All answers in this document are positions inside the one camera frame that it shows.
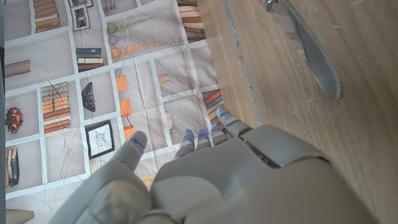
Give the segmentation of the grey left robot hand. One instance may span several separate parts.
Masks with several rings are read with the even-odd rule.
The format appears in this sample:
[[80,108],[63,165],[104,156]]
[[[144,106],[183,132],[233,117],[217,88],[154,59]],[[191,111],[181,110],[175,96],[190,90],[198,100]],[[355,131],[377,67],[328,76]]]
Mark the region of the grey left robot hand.
[[134,173],[147,143],[135,132],[87,178],[52,223],[376,223],[333,162],[279,128],[228,110],[210,132],[186,130],[150,187]]

